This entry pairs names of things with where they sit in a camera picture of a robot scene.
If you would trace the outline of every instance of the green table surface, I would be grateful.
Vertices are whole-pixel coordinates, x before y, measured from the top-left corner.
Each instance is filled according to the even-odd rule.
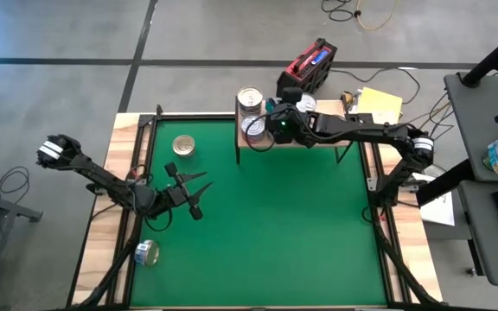
[[[203,219],[187,206],[171,227],[141,239],[160,244],[156,265],[136,267],[133,307],[273,307],[385,305],[358,145],[343,162],[332,149],[241,150],[235,163],[234,122],[159,124],[152,186],[172,182],[163,166],[207,171],[188,187],[211,186],[201,198]],[[172,150],[179,135],[195,139],[195,154]],[[163,227],[166,214],[151,221]]]

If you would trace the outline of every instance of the yellow notepad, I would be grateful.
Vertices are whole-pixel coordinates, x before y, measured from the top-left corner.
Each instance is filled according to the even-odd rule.
[[[376,124],[396,124],[403,99],[391,94],[364,87],[357,105],[358,113],[372,113]]]

